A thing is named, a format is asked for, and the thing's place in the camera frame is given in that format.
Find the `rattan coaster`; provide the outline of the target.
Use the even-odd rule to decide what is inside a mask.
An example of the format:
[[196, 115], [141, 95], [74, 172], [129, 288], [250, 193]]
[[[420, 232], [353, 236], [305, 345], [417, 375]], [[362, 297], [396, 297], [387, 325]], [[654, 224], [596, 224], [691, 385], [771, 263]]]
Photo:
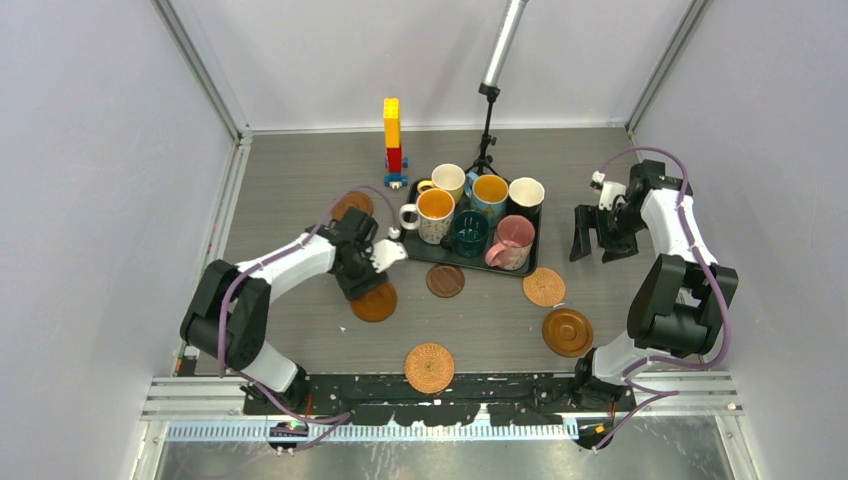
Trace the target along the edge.
[[445, 390], [453, 380], [455, 361], [451, 353], [440, 344], [420, 344], [407, 355], [404, 375], [414, 390], [423, 394], [436, 394]]
[[549, 308], [564, 300], [567, 289], [563, 278], [556, 271], [537, 267], [523, 278], [522, 291], [534, 305]]

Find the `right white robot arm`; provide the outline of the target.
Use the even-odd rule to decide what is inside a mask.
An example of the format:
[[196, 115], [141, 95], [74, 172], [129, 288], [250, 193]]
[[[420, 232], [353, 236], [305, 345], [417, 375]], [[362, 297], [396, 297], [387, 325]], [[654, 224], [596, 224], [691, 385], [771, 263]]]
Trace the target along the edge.
[[705, 246], [685, 176], [669, 176], [664, 163], [644, 160], [631, 167], [625, 184], [607, 180], [598, 169], [590, 185], [599, 199], [574, 210], [570, 261], [591, 253], [592, 237], [603, 262], [632, 257], [642, 230], [650, 234], [656, 258], [630, 304], [625, 331], [577, 362], [570, 396], [589, 411], [620, 401], [631, 391], [629, 380], [654, 363], [683, 366], [687, 357], [709, 353], [726, 334], [739, 281]]

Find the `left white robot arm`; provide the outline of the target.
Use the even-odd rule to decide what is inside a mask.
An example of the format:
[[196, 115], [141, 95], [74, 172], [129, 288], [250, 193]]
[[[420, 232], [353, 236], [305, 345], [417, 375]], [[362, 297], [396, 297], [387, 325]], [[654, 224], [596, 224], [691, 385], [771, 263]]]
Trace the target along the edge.
[[408, 254], [397, 228], [382, 240], [376, 231], [371, 215], [351, 208], [341, 220], [309, 227], [264, 256], [237, 264], [211, 262], [183, 318], [181, 338], [251, 381], [280, 412], [298, 412], [309, 394], [307, 372], [267, 341], [270, 306], [323, 274], [333, 275], [350, 301], [387, 285], [388, 269]]

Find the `rattan coaster front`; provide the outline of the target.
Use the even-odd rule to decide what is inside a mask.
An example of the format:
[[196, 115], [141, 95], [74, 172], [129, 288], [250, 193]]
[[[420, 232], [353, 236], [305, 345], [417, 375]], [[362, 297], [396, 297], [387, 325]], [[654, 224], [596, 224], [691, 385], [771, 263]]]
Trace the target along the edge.
[[404, 375], [414, 390], [423, 394], [436, 394], [445, 390], [453, 380], [455, 361], [451, 353], [440, 344], [420, 344], [407, 355]]

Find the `dark brown wooden coaster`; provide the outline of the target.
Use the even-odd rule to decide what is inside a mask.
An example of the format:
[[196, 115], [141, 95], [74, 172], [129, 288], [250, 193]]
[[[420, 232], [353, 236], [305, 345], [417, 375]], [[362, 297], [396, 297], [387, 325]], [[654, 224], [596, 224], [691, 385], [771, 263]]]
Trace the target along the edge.
[[457, 296], [465, 287], [465, 275], [453, 265], [435, 264], [426, 275], [428, 290], [439, 298]]

